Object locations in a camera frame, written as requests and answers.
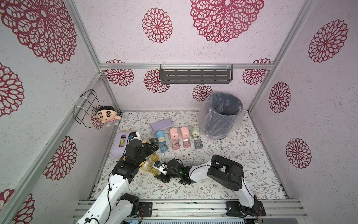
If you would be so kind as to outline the blue sharpener shavings tray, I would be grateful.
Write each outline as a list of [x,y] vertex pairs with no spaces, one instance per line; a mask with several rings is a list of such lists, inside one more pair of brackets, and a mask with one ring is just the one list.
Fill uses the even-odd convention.
[[167,146],[167,143],[164,141],[164,142],[159,142],[159,149],[160,149],[160,152],[161,153],[165,153],[168,151],[168,146]]

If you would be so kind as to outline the blue pencil sharpener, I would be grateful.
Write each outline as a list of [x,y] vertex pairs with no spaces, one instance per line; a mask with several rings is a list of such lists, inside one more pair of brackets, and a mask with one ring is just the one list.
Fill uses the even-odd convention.
[[164,135],[163,131],[158,131],[156,133],[156,137],[157,137],[159,142],[165,142],[166,141],[166,138],[165,138],[165,135]]

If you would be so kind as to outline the pink sharpener shavings tray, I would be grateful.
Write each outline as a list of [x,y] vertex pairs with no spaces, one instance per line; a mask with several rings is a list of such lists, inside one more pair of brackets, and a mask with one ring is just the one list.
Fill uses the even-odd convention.
[[191,141],[190,141],[190,139],[184,139],[184,140],[183,140],[183,147],[184,147],[184,148],[190,148],[190,147],[191,147]]

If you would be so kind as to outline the pink pencil sharpener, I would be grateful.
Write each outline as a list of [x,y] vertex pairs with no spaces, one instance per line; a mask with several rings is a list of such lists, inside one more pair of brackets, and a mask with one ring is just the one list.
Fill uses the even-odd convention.
[[190,132],[189,132],[188,127],[181,127],[180,131],[181,131],[181,137],[183,140],[190,138]]
[[179,139],[178,130],[176,128],[171,128],[170,129],[170,137],[171,137],[172,141]]

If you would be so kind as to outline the clear sharpener shavings tray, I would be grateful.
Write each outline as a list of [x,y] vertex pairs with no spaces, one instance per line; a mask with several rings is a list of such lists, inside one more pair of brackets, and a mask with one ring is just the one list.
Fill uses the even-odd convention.
[[195,150],[203,149],[202,140],[200,140],[200,139],[194,140],[194,148],[195,148]]

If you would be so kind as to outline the green pencil sharpener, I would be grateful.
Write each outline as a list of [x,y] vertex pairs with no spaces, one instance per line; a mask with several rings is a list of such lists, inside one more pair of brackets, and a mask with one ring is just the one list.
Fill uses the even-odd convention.
[[200,136],[200,127],[198,125],[193,125],[192,126],[192,131],[191,131],[191,136],[193,138],[199,138]]

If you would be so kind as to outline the yellow sharpener shavings tray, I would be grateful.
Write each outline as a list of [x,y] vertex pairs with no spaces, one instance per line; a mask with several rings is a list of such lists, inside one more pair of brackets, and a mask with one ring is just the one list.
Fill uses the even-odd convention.
[[159,160],[159,155],[156,153],[153,153],[152,155],[149,156],[149,158],[152,162],[156,162]]

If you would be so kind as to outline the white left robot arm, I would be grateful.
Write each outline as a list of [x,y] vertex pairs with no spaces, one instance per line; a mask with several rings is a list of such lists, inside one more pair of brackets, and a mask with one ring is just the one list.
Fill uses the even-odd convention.
[[158,139],[143,143],[130,140],[125,154],[119,159],[103,192],[77,221],[78,224],[121,224],[128,216],[138,212],[138,197],[122,193],[127,190],[140,165],[159,149]]

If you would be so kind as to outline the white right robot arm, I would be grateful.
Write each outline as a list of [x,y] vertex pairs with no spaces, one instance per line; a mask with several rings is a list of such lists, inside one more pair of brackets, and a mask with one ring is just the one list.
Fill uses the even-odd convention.
[[207,163],[187,167],[176,159],[169,162],[155,161],[153,168],[160,172],[155,178],[163,183],[169,183],[172,178],[176,178],[183,185],[191,185],[212,179],[219,185],[235,191],[241,205],[246,208],[252,209],[257,200],[245,184],[243,166],[220,155],[213,155]]

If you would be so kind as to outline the purple pencil case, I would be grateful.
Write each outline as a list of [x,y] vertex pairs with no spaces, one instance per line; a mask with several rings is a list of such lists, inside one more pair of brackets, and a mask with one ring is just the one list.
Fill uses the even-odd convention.
[[153,132],[167,130],[172,128],[173,122],[170,118],[166,118],[151,124],[151,129]]

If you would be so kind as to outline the purple tissue box holder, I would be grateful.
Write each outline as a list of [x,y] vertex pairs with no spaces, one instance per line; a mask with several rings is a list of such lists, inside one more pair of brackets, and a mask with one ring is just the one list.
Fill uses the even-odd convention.
[[112,149],[112,156],[114,159],[118,160],[122,157],[128,142],[129,134],[129,130],[118,132],[116,134]]

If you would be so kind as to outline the Shin-chan plush doll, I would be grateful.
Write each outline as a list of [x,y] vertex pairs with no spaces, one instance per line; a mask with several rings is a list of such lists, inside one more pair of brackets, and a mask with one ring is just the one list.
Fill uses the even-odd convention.
[[112,106],[101,106],[96,111],[96,118],[98,118],[107,127],[118,126],[121,120],[119,114]]

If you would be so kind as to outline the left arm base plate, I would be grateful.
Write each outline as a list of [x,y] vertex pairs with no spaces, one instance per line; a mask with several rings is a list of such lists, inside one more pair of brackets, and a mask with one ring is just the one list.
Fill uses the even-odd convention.
[[133,217],[133,218],[151,217],[152,211],[153,211],[152,202],[135,202],[132,203],[132,211],[128,217]]

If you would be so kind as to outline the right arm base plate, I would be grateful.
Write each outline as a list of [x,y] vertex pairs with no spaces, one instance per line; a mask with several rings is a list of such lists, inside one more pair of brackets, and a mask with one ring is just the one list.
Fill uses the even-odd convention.
[[246,216],[266,216],[263,203],[255,200],[253,207],[243,206],[239,201],[227,201],[226,202],[226,215],[229,217],[245,218]]

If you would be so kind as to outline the grey wall shelf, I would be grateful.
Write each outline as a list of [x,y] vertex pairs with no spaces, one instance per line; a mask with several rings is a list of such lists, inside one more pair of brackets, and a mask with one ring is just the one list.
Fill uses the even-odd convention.
[[160,82],[162,84],[230,84],[233,80],[233,66],[226,64],[225,68],[195,69],[167,68],[160,65]]

